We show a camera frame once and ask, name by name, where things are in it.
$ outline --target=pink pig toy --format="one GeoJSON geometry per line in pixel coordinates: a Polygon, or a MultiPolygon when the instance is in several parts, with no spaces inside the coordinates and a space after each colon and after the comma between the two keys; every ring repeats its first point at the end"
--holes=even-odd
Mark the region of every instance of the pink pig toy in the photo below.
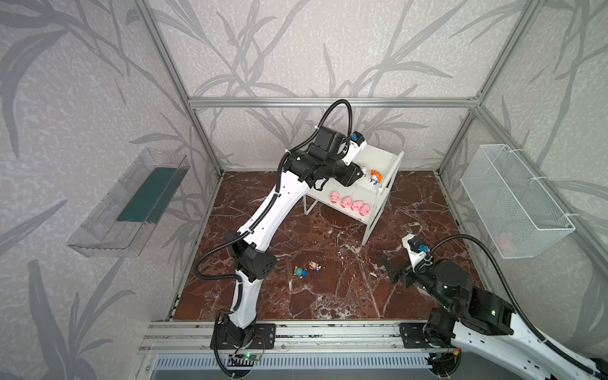
{"type": "Polygon", "coordinates": [[[359,211],[359,215],[360,216],[365,216],[367,214],[370,213],[370,205],[369,204],[364,204],[363,206],[361,206],[361,210],[359,211]]]}
{"type": "Polygon", "coordinates": [[[342,198],[342,208],[346,209],[348,206],[350,206],[350,202],[352,202],[353,200],[350,199],[349,196],[345,196],[344,198],[342,198]]]}
{"type": "Polygon", "coordinates": [[[361,206],[363,206],[363,201],[355,201],[350,207],[350,209],[352,211],[359,211],[361,209],[361,206]]]}
{"type": "Polygon", "coordinates": [[[338,194],[338,192],[333,192],[331,194],[331,202],[332,203],[338,203],[338,199],[340,199],[340,194],[338,194]]]}

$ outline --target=wallpaper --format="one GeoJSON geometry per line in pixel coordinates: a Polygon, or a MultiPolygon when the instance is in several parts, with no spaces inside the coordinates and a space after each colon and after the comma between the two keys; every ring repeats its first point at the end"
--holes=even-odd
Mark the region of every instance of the wallpaper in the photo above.
{"type": "MultiPolygon", "coordinates": [[[[336,98],[475,96],[524,3],[150,1],[190,97],[336,98]]],[[[401,169],[434,169],[465,112],[355,109],[354,128],[374,146],[405,151],[401,169]]],[[[198,115],[223,167],[267,170],[321,112],[198,115]]]]}
{"type": "MultiPolygon", "coordinates": [[[[466,111],[353,108],[353,131],[363,133],[375,147],[395,154],[403,150],[402,170],[434,170],[466,111]]],[[[217,108],[198,112],[198,117],[223,168],[276,170],[285,149],[310,136],[324,112],[318,108],[217,108]]],[[[346,134],[346,109],[335,109],[325,126],[346,134]]]]}
{"type": "Polygon", "coordinates": [[[608,251],[608,2],[549,5],[485,106],[608,251]]]}
{"type": "MultiPolygon", "coordinates": [[[[593,267],[572,236],[534,258],[503,259],[468,198],[460,178],[481,144],[500,143],[486,125],[475,120],[441,177],[471,235],[492,251],[505,278],[530,320],[551,337],[577,352],[608,357],[608,283],[593,267]]],[[[485,265],[492,290],[508,299],[483,251],[468,244],[485,265]]]]}
{"type": "Polygon", "coordinates": [[[125,378],[218,179],[130,2],[4,0],[0,24],[0,378],[125,378]],[[68,248],[144,147],[191,168],[141,255],[68,248]]]}

